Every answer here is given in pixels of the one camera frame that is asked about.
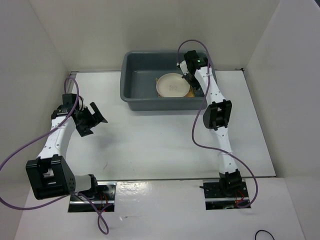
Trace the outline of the white bowl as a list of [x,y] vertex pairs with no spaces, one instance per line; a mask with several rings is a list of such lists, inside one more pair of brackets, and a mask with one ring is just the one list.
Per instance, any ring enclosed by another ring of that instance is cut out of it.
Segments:
[[189,83],[178,73],[167,73],[156,81],[156,91],[163,98],[183,98],[190,91]]

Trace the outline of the grey plastic bin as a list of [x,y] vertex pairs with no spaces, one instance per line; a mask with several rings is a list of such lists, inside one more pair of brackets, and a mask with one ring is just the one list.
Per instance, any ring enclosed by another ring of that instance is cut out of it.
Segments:
[[120,98],[132,111],[189,111],[205,109],[204,92],[194,97],[159,97],[156,79],[165,74],[182,74],[177,62],[186,50],[130,51],[124,56],[120,75]]

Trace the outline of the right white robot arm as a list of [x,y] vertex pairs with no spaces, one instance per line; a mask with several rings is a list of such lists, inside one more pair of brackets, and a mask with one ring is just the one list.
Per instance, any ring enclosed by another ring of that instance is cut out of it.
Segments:
[[216,137],[218,148],[222,150],[219,160],[219,192],[229,197],[242,184],[241,173],[231,156],[228,136],[232,102],[221,93],[207,57],[201,57],[196,50],[191,50],[184,54],[184,60],[177,65],[190,86],[195,90],[202,89],[205,93],[207,107],[202,120],[205,128]]

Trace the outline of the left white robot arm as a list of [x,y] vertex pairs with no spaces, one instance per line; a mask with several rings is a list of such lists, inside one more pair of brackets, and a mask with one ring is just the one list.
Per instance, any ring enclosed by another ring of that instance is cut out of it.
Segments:
[[51,128],[42,151],[36,159],[25,166],[27,176],[36,199],[82,193],[94,200],[100,193],[93,174],[74,175],[66,161],[71,136],[77,131],[81,137],[93,134],[92,128],[106,123],[94,102],[85,106],[84,99],[74,93],[63,94],[62,105],[51,114]]

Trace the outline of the aluminium table edge rail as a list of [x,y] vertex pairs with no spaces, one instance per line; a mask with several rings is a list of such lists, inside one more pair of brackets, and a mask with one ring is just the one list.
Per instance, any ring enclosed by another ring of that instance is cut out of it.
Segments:
[[[77,76],[77,71],[72,71],[69,75],[71,78],[75,79],[76,76]],[[73,90],[73,86],[74,86],[74,81],[72,79],[69,79],[68,80],[68,83],[67,83],[67,93],[71,93],[72,90]]]

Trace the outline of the yellow bamboo mat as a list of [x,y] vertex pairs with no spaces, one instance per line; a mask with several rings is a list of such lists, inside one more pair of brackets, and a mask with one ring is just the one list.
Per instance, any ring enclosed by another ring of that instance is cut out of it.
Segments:
[[[158,83],[158,80],[159,80],[159,78],[155,78],[156,85]],[[157,93],[157,95],[158,95],[159,98],[163,98],[163,96],[161,94]],[[188,93],[183,97],[184,98],[194,98],[195,94],[194,94],[193,89],[190,87]]]

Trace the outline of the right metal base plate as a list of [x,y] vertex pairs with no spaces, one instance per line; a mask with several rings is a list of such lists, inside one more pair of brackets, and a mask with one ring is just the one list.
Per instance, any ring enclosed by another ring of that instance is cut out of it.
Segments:
[[250,202],[245,181],[240,187],[230,190],[222,190],[218,179],[204,180],[199,187],[204,193],[206,210],[238,209]]

